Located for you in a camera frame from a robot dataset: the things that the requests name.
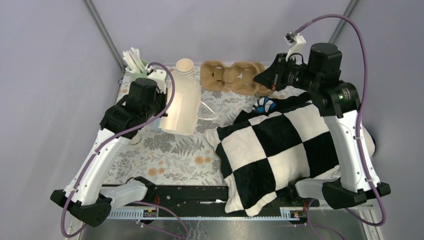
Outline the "single cardboard cup carrier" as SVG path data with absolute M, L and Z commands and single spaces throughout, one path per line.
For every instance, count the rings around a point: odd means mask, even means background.
M 200 83 L 212 92 L 234 92 L 244 96 L 266 97 L 273 93 L 254 77 L 265 71 L 260 62 L 237 61 L 225 66 L 221 61 L 208 60 L 200 66 Z

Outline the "single white paper cup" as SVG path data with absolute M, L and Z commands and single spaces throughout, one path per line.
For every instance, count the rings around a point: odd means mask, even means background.
M 142 141 L 142 136 L 140 134 L 136 134 L 129 142 L 129 145 L 136 146 Z

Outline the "light blue paper bag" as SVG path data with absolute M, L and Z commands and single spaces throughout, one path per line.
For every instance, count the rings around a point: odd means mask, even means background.
M 191 75 L 178 71 L 172 73 L 175 81 L 175 94 L 166 117 L 156 119 L 153 129 L 169 134 L 188 136 L 195 132 L 198 120 L 201 118 L 198 111 L 204 105 L 212 114 L 205 118 L 206 121 L 216 120 L 218 115 L 204 102 L 201 101 L 200 82 Z

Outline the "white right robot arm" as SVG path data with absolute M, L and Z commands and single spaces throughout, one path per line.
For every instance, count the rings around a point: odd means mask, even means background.
M 342 52 L 332 43 L 315 43 L 307 63 L 297 64 L 290 53 L 279 53 L 254 81 L 270 90 L 292 86 L 309 92 L 331 134 L 341 176 L 332 180 L 302 178 L 290 183 L 287 201 L 301 205 L 307 198 L 326 201 L 333 209 L 347 209 L 387 196 L 367 152 L 359 118 L 361 100 L 356 87 L 340 79 Z

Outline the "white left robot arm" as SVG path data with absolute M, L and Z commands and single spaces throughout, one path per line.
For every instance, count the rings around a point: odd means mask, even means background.
M 110 212 L 139 201 L 148 206 L 155 192 L 137 177 L 127 183 L 104 188 L 103 182 L 116 157 L 141 127 L 163 116 L 169 96 L 165 80 L 138 78 L 128 94 L 106 110 L 95 143 L 74 179 L 65 189 L 54 190 L 50 199 L 84 224 L 97 227 Z

